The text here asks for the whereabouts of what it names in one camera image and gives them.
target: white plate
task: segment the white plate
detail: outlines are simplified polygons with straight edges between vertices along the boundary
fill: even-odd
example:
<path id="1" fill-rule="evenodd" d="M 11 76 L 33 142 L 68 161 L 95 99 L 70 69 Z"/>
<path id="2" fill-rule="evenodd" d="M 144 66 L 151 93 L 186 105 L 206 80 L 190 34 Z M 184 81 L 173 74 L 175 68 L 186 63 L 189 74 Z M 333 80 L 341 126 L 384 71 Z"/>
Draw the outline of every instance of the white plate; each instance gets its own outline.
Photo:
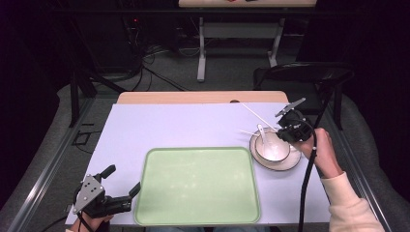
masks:
<path id="1" fill-rule="evenodd" d="M 265 132 L 274 132 L 272 129 L 270 128 L 265 128 L 264 129 Z M 249 143 L 249 149 L 250 152 L 252 153 L 253 158 L 259 162 L 261 165 L 272 169 L 272 170 L 276 170 L 276 171 L 284 171 L 284 170 L 289 170 L 292 167 L 296 166 L 296 164 L 298 164 L 299 160 L 301 159 L 301 152 L 299 152 L 298 150 L 296 150 L 296 148 L 294 148 L 293 146 L 290 146 L 288 143 L 280 140 L 278 138 L 278 140 L 275 141 L 275 143 L 278 144 L 279 148 L 286 153 L 287 150 L 289 149 L 289 155 L 287 156 L 286 159 L 282 160 L 282 161 L 270 161 L 267 159 L 263 159 L 257 152 L 257 150 L 260 150 L 262 147 L 262 143 L 261 143 L 261 137 L 260 137 L 260 131 L 256 131 L 254 133 L 254 135 L 250 138 L 250 143 Z"/>

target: black chair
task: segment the black chair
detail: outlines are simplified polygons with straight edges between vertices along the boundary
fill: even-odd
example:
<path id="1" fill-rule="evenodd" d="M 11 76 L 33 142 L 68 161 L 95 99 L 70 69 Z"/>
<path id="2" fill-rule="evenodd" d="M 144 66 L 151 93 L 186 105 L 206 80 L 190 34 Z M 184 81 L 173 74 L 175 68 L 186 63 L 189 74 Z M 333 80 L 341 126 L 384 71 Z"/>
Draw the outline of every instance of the black chair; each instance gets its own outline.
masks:
<path id="1" fill-rule="evenodd" d="M 317 115 L 317 128 L 329 101 L 334 95 L 334 120 L 340 123 L 341 86 L 354 76 L 353 67 L 334 62 L 295 62 L 271 68 L 258 68 L 253 72 L 253 90 L 283 91 L 289 102 L 306 100 L 296 109 L 305 115 Z"/>

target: plastic tray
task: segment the plastic tray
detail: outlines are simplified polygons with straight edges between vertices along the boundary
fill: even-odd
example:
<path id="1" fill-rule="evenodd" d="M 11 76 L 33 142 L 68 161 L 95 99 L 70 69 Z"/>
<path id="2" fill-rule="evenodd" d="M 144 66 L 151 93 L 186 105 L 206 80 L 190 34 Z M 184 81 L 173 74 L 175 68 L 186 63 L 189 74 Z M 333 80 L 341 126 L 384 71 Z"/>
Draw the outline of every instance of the plastic tray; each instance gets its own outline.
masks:
<path id="1" fill-rule="evenodd" d="M 159 148 L 147 154 L 135 207 L 138 224 L 243 224 L 259 217 L 247 149 Z"/>

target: wire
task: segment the wire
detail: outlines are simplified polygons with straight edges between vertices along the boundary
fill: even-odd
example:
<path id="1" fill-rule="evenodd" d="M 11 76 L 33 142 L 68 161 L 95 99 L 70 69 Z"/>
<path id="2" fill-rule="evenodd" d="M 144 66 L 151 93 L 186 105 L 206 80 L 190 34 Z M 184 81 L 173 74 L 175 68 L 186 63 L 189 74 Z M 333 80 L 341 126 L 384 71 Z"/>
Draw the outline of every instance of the wire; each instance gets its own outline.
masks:
<path id="1" fill-rule="evenodd" d="M 135 86 L 131 89 L 132 92 L 135 91 L 135 89 L 138 87 L 139 83 L 141 83 L 141 80 L 142 80 L 142 71 L 143 71 L 143 70 L 144 70 L 144 69 L 141 69 L 140 77 L 139 77 L 138 81 L 136 82 Z"/>
<path id="2" fill-rule="evenodd" d="M 150 83 L 148 84 L 148 88 L 147 88 L 147 90 L 145 90 L 145 92 L 150 91 L 152 83 L 153 83 L 153 74 L 150 73 Z"/>
<path id="3" fill-rule="evenodd" d="M 154 61 L 155 61 L 155 55 L 156 54 L 159 54 L 159 53 L 163 53 L 163 52 L 167 52 L 167 51 L 169 51 L 169 50 L 166 50 L 166 49 L 163 49 L 163 48 L 161 48 L 161 45 L 151 45 L 151 46 L 149 46 L 148 48 L 147 48 L 147 51 L 146 51 L 146 53 L 147 53 L 147 55 L 145 55 L 143 58 L 142 58 L 142 61 L 145 63 L 145 64 L 148 64 L 148 65 L 152 65 L 152 64 L 154 64 Z M 152 61 L 151 62 L 147 62 L 145 59 L 147 58 L 147 57 L 153 57 L 152 58 Z"/>
<path id="4" fill-rule="evenodd" d="M 160 74 L 158 74 L 158 73 L 156 73 L 156 72 L 154 72 L 154 71 L 148 69 L 148 68 L 145 67 L 145 66 L 143 67 L 143 69 L 145 69 L 145 70 L 148 71 L 149 73 L 152 73 L 154 76 L 156 76 L 156 77 L 158 77 L 159 79 L 161 79 L 161 80 L 167 82 L 168 84 L 172 85 L 173 87 L 175 87 L 176 89 L 178 89 L 178 90 L 180 90 L 180 91 L 190 91 L 190 89 L 188 89 L 188 88 L 186 88 L 186 87 L 184 87 L 184 86 L 178 84 L 177 82 L 175 82 L 175 81 L 169 79 L 168 77 L 165 77 L 165 76 L 163 76 L 163 75 L 160 75 Z"/>
<path id="5" fill-rule="evenodd" d="M 78 226 L 78 232 L 80 232 L 81 223 L 84 224 L 85 228 L 87 228 L 88 231 L 94 232 L 94 230 L 90 227 L 90 225 L 87 223 L 87 221 L 85 221 L 85 219 L 82 217 L 82 211 L 81 211 L 81 213 L 78 213 L 77 216 L 78 216 L 79 222 L 80 222 L 80 224 Z"/>
<path id="6" fill-rule="evenodd" d="M 218 39 L 215 39 L 215 38 L 209 40 L 208 42 L 206 42 L 206 43 L 204 44 L 204 47 L 207 46 L 208 44 L 214 42 L 214 41 L 217 41 L 217 40 L 218 40 Z M 184 50 L 196 50 L 196 51 L 195 51 L 193 54 L 187 54 L 187 53 L 182 52 L 182 51 L 184 51 Z M 183 55 L 183 56 L 192 57 L 192 56 L 195 56 L 196 54 L 199 53 L 200 47 L 198 46 L 198 47 L 178 48 L 178 51 L 179 51 L 179 53 L 180 53 L 181 55 Z"/>
<path id="7" fill-rule="evenodd" d="M 114 69 L 115 69 L 115 68 L 120 68 L 120 69 L 121 69 L 122 67 L 107 67 L 107 68 L 114 68 Z M 114 82 L 114 83 L 115 83 L 115 82 L 124 81 L 124 80 L 128 80 L 128 79 L 133 78 L 133 77 L 136 75 L 138 69 L 129 71 L 125 76 L 120 76 L 120 77 L 111 78 L 109 75 L 105 75 L 104 78 L 106 78 L 107 80 L 109 80 L 109 81 L 111 81 L 111 82 Z M 95 79 L 92 79 L 92 81 L 93 81 L 93 82 L 100 83 L 99 81 L 96 81 Z"/>
<path id="8" fill-rule="evenodd" d="M 102 131 L 102 130 L 95 130 L 95 131 L 91 131 L 91 132 L 83 132 L 82 135 L 84 135 L 84 134 L 93 134 L 93 133 L 101 133 L 101 132 L 103 132 L 103 131 Z M 78 146 L 78 144 L 76 143 L 76 141 L 77 141 L 77 139 L 78 139 L 79 137 L 81 137 L 81 136 L 76 137 L 76 138 L 75 138 L 75 141 L 73 142 L 73 144 L 75 144 L 75 147 L 76 147 L 78 150 L 80 150 L 81 152 L 85 152 L 85 153 L 88 153 L 88 154 L 93 154 L 92 152 L 86 151 L 86 150 L 84 150 L 84 149 L 82 149 L 82 148 L 80 148 L 80 147 Z"/>
<path id="9" fill-rule="evenodd" d="M 78 147 L 78 144 L 75 144 L 75 147 L 77 147 L 78 150 L 80 150 L 81 152 L 85 152 L 85 153 L 88 153 L 88 154 L 93 154 L 92 152 L 86 151 L 86 150 L 84 150 L 84 149 Z"/>
<path id="10" fill-rule="evenodd" d="M 292 121 L 304 123 L 305 125 L 310 127 L 312 131 L 312 135 L 313 135 L 313 148 L 310 153 L 310 158 L 308 159 L 307 171 L 305 172 L 305 178 L 302 183 L 302 189 L 301 189 L 301 203 L 300 203 L 300 210 L 299 210 L 298 232 L 303 232 L 304 231 L 304 220 L 305 220 L 305 201 L 306 201 L 306 196 L 307 196 L 308 180 L 310 178 L 311 169 L 314 164 L 314 159 L 316 158 L 317 137 L 316 137 L 316 132 L 314 131 L 314 128 L 308 122 L 304 120 L 292 120 Z"/>
<path id="11" fill-rule="evenodd" d="M 199 35 L 199 29 L 196 27 L 196 24 L 195 24 L 195 22 L 193 21 L 192 17 L 190 17 L 190 22 L 192 22 L 192 25 L 195 27 L 195 30 L 196 30 L 196 32 L 197 32 L 198 35 Z"/>
<path id="12" fill-rule="evenodd" d="M 52 226 L 56 225 L 58 222 L 67 219 L 67 217 L 68 217 L 68 216 L 64 216 L 64 217 L 61 217 L 61 218 L 59 218 L 59 219 L 56 219 L 55 221 L 53 221 L 51 224 L 49 224 L 46 228 L 44 228 L 44 229 L 43 229 L 42 231 L 40 231 L 40 232 L 45 232 L 45 231 L 47 231 L 49 228 L 51 228 Z"/>
<path id="13" fill-rule="evenodd" d="M 135 43 L 136 46 L 139 46 L 137 38 L 139 36 L 139 30 L 137 30 L 136 35 L 135 35 L 135 39 L 133 40 L 133 42 Z"/>

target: dark background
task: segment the dark background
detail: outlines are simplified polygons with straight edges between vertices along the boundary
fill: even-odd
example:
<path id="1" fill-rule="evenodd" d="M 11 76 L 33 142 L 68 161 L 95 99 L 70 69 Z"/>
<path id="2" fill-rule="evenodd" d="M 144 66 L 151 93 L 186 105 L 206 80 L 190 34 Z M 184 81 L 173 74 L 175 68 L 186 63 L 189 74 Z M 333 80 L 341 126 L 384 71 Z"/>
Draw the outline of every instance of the dark background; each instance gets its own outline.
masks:
<path id="1" fill-rule="evenodd" d="M 154 2 L 150 2 L 150 7 L 156 7 Z M 363 6 L 372 12 L 370 20 L 345 17 L 311 20 L 298 60 L 348 61 L 356 67 L 356 78 L 344 85 L 344 93 L 358 105 L 371 128 L 379 150 L 380 166 L 393 187 L 410 201 L 410 190 L 406 187 L 409 161 L 405 146 L 410 138 L 408 8 L 399 2 L 384 1 L 319 0 L 317 3 L 318 10 L 360 11 Z M 177 45 L 174 26 L 183 23 L 183 19 L 170 18 L 168 23 L 154 17 L 145 19 L 146 33 L 153 40 L 170 48 Z M 96 67 L 133 69 L 137 66 L 135 54 L 138 53 L 124 44 L 128 38 L 123 33 L 123 23 L 102 22 L 90 18 L 78 21 L 77 28 L 91 48 L 62 23 L 69 28 L 69 39 L 80 63 L 91 70 Z M 164 29 L 153 30 L 159 26 Z M 64 46 L 52 29 L 44 3 L 2 1 L 0 32 L 2 207 L 42 143 L 58 108 L 56 93 L 69 84 L 72 69 Z M 103 48 L 106 51 L 99 54 L 102 60 L 96 64 L 88 50 Z"/>

